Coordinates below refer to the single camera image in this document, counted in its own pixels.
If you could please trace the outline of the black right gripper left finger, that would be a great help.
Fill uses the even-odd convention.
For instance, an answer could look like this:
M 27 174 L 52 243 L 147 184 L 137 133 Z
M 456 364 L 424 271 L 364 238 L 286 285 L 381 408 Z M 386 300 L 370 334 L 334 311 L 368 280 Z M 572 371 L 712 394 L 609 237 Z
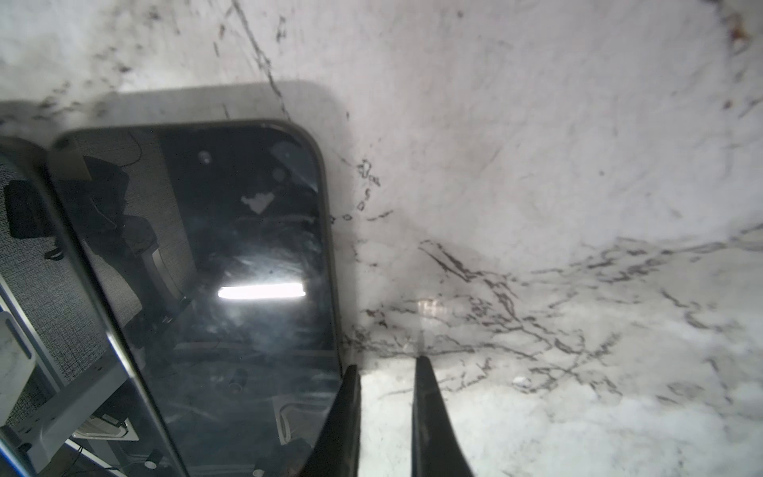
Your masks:
M 347 367 L 341 387 L 324 423 L 302 477 L 356 477 L 361 438 L 361 377 L 358 367 Z

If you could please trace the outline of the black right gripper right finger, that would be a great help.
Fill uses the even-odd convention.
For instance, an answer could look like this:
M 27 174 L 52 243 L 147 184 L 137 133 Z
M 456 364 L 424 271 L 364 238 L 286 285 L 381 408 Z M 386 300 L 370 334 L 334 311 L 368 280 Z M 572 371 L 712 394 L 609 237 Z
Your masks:
M 415 360 L 411 475 L 473 476 L 451 425 L 431 361 L 425 356 Z

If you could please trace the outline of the black phone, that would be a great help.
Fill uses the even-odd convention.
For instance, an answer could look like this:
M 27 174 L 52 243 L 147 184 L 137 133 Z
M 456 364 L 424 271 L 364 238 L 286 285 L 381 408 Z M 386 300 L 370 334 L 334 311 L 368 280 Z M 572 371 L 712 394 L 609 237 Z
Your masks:
M 91 137 L 1 141 L 1 472 L 184 476 L 145 360 L 183 295 Z
M 56 193 L 192 476 L 297 476 L 343 374 L 324 171 L 279 121 L 61 135 Z

